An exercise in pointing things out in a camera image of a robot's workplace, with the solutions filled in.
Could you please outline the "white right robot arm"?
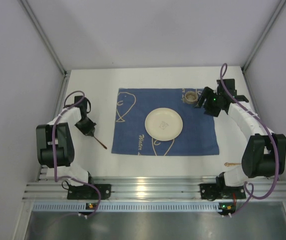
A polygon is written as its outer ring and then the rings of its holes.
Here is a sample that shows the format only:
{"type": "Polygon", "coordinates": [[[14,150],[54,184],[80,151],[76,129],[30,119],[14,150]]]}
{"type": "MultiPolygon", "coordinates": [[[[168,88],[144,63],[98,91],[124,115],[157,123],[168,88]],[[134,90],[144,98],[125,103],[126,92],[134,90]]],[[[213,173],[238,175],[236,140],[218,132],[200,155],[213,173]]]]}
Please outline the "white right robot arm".
{"type": "Polygon", "coordinates": [[[217,89],[205,87],[199,95],[196,107],[204,108],[205,114],[213,117],[225,111],[247,139],[241,165],[220,175],[226,186],[238,187],[251,178],[283,174],[286,159],[285,135],[275,134],[263,126],[246,96],[237,94],[234,79],[218,80],[217,89]]]}

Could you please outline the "cream ceramic plate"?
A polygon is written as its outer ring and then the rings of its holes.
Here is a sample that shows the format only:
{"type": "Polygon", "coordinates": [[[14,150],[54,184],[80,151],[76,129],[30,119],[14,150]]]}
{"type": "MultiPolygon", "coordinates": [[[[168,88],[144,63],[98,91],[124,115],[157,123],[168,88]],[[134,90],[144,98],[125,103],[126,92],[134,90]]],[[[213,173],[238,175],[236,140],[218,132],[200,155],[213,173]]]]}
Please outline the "cream ceramic plate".
{"type": "Polygon", "coordinates": [[[183,129],[181,116],[170,108],[157,108],[145,119],[145,129],[155,140],[166,142],[178,137],[183,129]]]}

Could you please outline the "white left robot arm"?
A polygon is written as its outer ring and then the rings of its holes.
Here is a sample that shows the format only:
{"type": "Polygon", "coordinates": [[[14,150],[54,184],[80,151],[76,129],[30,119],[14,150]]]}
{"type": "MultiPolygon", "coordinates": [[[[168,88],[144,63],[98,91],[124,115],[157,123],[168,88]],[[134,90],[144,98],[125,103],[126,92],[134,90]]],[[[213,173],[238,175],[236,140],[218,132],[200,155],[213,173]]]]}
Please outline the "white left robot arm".
{"type": "Polygon", "coordinates": [[[91,103],[84,92],[77,90],[74,93],[73,104],[64,104],[52,121],[37,126],[37,158],[41,165],[53,170],[56,182],[69,180],[76,186],[82,186],[91,184],[92,177],[76,161],[72,130],[93,137],[96,123],[88,118],[91,103]]]}

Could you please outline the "blue cloth placemat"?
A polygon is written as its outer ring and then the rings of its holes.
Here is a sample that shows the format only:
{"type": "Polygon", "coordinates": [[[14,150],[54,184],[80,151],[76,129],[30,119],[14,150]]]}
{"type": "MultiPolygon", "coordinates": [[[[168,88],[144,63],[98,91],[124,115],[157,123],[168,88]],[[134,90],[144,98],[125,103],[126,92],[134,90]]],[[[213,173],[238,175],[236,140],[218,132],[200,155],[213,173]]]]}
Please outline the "blue cloth placemat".
{"type": "Polygon", "coordinates": [[[184,102],[187,88],[121,88],[117,96],[112,153],[142,156],[214,156],[219,154],[214,119],[184,102]],[[175,139],[158,141],[145,128],[148,114],[169,108],[182,118],[175,139]]]}

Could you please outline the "small glass cup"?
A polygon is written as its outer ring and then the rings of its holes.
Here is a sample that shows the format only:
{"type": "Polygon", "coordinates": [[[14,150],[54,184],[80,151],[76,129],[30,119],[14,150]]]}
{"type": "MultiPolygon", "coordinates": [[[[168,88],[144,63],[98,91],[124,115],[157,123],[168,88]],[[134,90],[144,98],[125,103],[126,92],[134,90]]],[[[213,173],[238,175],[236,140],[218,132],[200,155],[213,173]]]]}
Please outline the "small glass cup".
{"type": "Polygon", "coordinates": [[[198,95],[195,91],[188,91],[184,95],[184,102],[189,105],[195,105],[198,101],[198,95]]]}

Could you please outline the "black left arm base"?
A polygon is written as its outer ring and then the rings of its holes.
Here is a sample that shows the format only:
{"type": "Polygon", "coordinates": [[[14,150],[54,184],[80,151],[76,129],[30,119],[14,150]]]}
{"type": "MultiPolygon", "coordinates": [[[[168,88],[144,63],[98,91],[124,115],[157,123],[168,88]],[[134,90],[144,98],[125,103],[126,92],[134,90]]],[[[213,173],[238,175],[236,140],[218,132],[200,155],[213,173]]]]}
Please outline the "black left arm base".
{"type": "Polygon", "coordinates": [[[101,200],[106,200],[111,196],[110,184],[95,184],[94,187],[95,188],[88,185],[74,186],[67,184],[67,187],[64,187],[64,189],[68,191],[68,200],[98,200],[98,192],[101,195],[101,200]]]}

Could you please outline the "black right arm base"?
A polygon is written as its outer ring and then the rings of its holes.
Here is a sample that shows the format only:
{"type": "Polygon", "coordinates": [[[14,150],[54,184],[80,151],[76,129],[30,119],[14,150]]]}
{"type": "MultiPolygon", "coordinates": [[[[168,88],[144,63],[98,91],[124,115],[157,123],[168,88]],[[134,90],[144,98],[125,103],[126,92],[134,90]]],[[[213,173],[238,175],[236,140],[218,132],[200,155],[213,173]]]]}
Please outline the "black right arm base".
{"type": "Polygon", "coordinates": [[[214,201],[218,200],[232,200],[236,197],[237,200],[246,199],[246,194],[243,187],[228,187],[218,186],[215,183],[202,183],[199,185],[202,200],[214,201]]]}

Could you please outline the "copper fork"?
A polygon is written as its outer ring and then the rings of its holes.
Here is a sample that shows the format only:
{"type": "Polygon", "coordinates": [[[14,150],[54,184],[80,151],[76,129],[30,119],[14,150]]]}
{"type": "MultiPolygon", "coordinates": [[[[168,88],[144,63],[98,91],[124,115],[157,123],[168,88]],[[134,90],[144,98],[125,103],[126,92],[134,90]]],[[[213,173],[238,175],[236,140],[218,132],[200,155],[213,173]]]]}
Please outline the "copper fork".
{"type": "Polygon", "coordinates": [[[94,135],[93,138],[104,148],[104,149],[108,149],[107,146],[105,144],[103,144],[100,140],[98,140],[94,135]]]}

